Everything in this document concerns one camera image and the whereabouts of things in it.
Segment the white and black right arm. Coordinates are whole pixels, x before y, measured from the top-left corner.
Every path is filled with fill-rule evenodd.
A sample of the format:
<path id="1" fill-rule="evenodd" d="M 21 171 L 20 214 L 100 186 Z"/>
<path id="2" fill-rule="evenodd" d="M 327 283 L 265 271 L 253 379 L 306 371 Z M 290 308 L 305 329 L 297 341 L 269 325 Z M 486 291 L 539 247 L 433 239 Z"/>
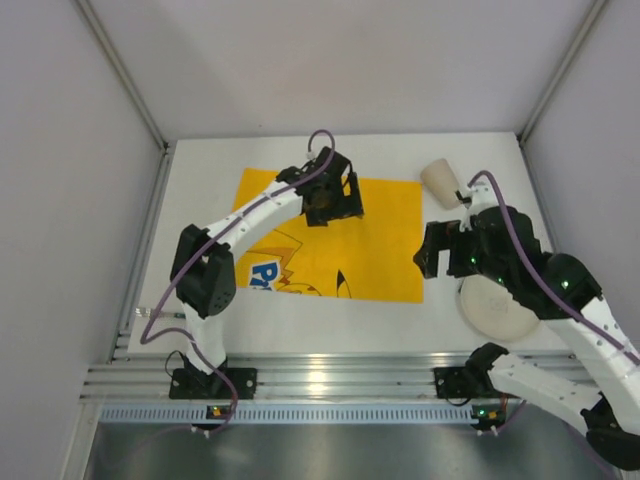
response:
<path id="1" fill-rule="evenodd" d="M 519 397 L 563 420 L 596 453 L 625 471 L 639 468 L 639 353 L 613 318 L 602 288 L 577 258 L 542 250 L 528 216 L 491 207 L 470 218 L 429 222 L 413 257 L 422 275 L 481 276 L 506 289 L 555 332 L 594 381 L 585 387 L 555 376 L 503 346 L 476 348 L 457 375 L 467 396 Z"/>

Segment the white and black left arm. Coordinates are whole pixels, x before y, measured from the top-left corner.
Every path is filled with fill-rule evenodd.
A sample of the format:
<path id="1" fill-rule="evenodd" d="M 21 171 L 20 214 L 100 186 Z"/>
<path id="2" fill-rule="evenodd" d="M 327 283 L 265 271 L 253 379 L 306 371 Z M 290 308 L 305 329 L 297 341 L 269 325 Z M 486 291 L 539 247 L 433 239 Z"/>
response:
<path id="1" fill-rule="evenodd" d="M 208 376 L 227 360 L 221 313 L 236 294 L 235 265 L 252 246 L 299 216 L 310 227 L 362 217 L 358 177 L 347 157 L 328 147 L 302 167 L 279 172 L 263 191 L 227 217 L 180 234 L 170 280 L 192 337 L 187 358 Z"/>

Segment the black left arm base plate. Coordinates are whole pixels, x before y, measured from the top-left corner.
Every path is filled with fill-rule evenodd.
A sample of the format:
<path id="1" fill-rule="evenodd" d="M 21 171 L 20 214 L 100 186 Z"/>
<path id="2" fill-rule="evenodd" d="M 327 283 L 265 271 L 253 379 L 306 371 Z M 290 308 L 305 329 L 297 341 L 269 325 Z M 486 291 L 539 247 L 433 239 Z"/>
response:
<path id="1" fill-rule="evenodd" d="M 235 387 L 239 400 L 254 398 L 258 370 L 255 368 L 224 368 L 223 373 Z M 172 373 L 169 389 L 172 400 L 230 400 L 231 388 L 215 373 L 204 375 L 188 368 L 177 368 Z"/>

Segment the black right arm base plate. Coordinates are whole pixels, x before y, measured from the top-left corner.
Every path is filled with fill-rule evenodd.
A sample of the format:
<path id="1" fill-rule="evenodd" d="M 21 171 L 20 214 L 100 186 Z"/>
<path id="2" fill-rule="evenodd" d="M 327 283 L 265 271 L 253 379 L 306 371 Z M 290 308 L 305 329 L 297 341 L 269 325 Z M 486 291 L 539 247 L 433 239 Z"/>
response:
<path id="1" fill-rule="evenodd" d="M 465 406 L 472 400 L 501 396 L 487 384 L 474 380 L 464 367 L 437 367 L 433 375 L 437 398 L 454 407 Z"/>

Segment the beige paper cup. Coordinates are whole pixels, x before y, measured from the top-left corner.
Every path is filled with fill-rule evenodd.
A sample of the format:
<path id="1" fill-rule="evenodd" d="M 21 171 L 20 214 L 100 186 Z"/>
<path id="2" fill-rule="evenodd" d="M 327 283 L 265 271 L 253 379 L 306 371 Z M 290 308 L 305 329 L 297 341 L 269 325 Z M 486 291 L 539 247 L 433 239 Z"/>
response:
<path id="1" fill-rule="evenodd" d="M 445 210 L 452 210 L 460 205 L 456 196 L 459 182 L 449 162 L 440 158 L 429 163 L 420 173 L 425 188 Z"/>

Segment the yellow cartoon print cloth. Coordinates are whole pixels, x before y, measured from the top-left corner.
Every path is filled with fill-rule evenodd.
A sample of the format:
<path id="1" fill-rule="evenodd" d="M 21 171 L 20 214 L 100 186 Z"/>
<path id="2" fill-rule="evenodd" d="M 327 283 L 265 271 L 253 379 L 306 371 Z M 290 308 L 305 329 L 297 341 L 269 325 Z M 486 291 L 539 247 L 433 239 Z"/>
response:
<path id="1" fill-rule="evenodd" d="M 310 227 L 281 224 L 236 261 L 241 288 L 382 302 L 420 303 L 413 255 L 423 238 L 417 182 L 364 178 L 364 215 Z"/>

